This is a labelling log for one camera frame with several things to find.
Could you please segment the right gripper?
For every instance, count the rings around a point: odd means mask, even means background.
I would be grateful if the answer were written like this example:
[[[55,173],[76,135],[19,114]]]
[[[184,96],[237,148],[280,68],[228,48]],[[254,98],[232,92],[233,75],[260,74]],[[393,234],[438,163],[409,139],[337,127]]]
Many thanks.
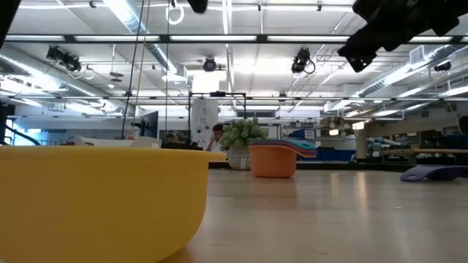
[[[392,51],[428,30],[439,37],[447,34],[467,14],[467,0],[357,0],[352,8],[366,25],[338,54],[354,72],[362,72],[381,47]]]

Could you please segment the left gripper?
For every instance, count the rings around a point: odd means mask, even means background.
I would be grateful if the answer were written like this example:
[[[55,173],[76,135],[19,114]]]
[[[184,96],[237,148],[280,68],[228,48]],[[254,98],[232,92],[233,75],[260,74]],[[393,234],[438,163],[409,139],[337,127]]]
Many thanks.
[[[208,9],[208,0],[187,0],[195,13],[204,13]]]

